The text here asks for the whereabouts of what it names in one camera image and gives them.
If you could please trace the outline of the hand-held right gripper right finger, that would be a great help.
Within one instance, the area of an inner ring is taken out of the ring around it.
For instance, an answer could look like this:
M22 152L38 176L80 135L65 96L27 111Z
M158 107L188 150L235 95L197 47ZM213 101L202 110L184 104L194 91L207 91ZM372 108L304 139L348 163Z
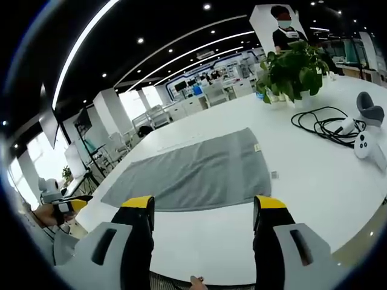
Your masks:
M253 200L256 289L335 289L345 269L329 244L304 223L294 221L278 199Z

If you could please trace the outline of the person's left hand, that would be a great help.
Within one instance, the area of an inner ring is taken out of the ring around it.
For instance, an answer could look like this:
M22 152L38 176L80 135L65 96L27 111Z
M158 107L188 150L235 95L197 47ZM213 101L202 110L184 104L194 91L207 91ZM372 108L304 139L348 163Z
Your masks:
M65 221L64 215L55 210L55 206L53 204L44 204L39 206L35 211L31 212L31 216L42 228L52 227L55 225L60 226Z

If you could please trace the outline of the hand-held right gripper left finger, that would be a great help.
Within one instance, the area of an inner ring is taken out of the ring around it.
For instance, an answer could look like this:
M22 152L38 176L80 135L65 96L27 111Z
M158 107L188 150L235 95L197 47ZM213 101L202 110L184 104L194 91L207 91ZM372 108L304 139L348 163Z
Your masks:
M151 195L128 199L75 244L58 275L70 289L150 289L154 209Z

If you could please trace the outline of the person's right hand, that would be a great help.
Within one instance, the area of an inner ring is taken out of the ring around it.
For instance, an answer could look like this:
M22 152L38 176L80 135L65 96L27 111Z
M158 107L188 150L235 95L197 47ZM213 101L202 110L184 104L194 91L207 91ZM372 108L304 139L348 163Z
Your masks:
M204 284L204 278L202 276L196 277L192 275L190 277L191 286L189 290L208 290L207 286Z

